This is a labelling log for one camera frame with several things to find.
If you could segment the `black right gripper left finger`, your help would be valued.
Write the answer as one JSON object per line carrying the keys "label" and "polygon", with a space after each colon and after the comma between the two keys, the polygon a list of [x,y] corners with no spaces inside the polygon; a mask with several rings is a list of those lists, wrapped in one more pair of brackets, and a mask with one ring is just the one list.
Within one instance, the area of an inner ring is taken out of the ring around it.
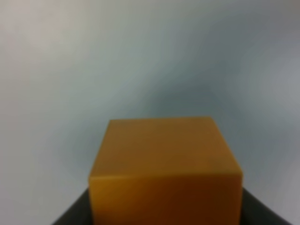
{"label": "black right gripper left finger", "polygon": [[92,211],[88,189],[60,216],[53,225],[92,225]]}

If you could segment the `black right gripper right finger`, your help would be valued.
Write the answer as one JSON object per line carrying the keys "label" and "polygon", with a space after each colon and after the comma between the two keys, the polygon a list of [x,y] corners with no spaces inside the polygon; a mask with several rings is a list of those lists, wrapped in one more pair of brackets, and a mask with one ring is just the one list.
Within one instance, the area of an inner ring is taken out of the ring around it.
{"label": "black right gripper right finger", "polygon": [[240,225],[291,225],[243,188]]}

